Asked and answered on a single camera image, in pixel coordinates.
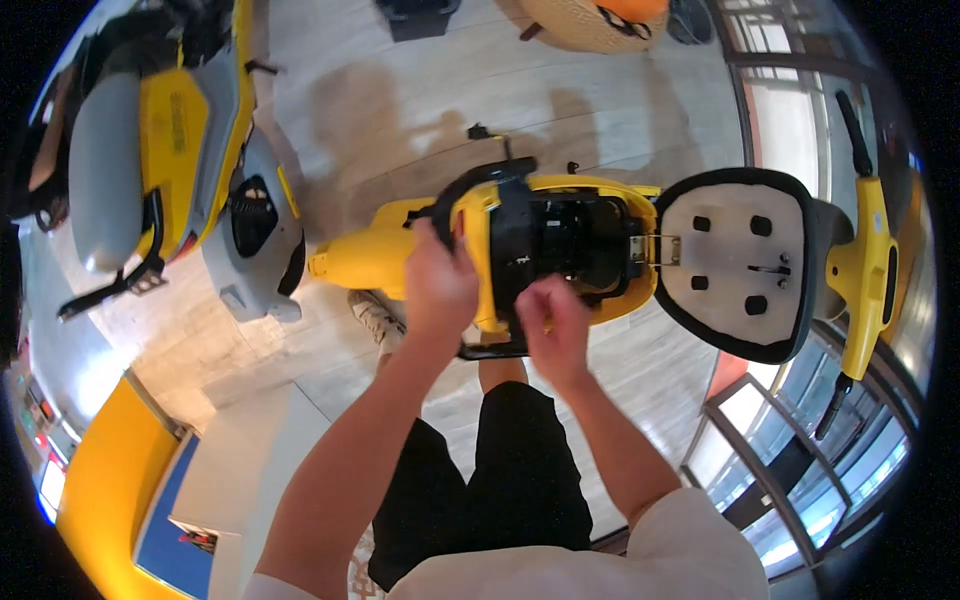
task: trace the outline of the black shorts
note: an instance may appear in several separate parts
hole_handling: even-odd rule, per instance
[[[386,591],[442,554],[547,545],[589,550],[593,521],[553,398],[515,381],[484,396],[476,471],[417,419],[373,518],[369,573]]]

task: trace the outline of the white shirt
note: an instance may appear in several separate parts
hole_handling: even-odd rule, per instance
[[[754,548],[708,496],[676,490],[643,515],[627,556],[555,546],[437,556],[396,583],[389,600],[689,599],[766,600]],[[316,600],[302,589],[254,573],[243,600]]]

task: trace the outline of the scooter seat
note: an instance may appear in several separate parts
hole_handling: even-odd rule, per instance
[[[114,273],[143,229],[140,81],[116,73],[84,100],[70,139],[70,218],[77,256],[90,272]]]

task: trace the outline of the woven basket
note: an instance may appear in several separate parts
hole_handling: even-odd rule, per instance
[[[591,0],[519,0],[530,17],[557,40],[576,50],[600,54],[642,52],[666,29],[669,12],[648,22],[650,39],[625,36],[607,23]]]

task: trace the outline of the white sneaker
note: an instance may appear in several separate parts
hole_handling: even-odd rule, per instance
[[[395,317],[380,300],[367,290],[350,290],[347,302],[353,316],[380,346],[380,354],[390,354],[396,349],[407,327]]]

